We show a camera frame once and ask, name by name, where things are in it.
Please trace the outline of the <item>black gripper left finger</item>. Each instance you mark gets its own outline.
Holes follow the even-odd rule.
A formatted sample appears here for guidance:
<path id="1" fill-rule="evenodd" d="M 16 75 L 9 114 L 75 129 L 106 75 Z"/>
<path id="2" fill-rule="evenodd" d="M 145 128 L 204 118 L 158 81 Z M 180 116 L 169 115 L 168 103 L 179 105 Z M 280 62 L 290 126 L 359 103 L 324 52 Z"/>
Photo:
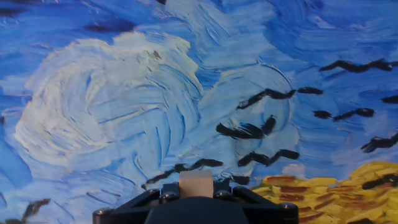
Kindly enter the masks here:
<path id="1" fill-rule="evenodd" d="M 92 224 L 144 224 L 150 211 L 180 198 L 178 182 L 149 189 L 117 208 L 100 208 L 92 214 Z"/>

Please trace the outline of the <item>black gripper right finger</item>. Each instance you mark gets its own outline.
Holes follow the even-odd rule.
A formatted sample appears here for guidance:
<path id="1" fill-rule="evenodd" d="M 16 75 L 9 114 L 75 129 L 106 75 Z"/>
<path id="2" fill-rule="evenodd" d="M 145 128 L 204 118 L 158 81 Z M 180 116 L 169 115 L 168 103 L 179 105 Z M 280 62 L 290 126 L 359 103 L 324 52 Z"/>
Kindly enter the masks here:
<path id="1" fill-rule="evenodd" d="M 214 182 L 213 198 L 235 205 L 242 211 L 239 217 L 250 224 L 299 224 L 299 208 L 293 203 L 274 203 L 242 186 L 229 182 Z"/>

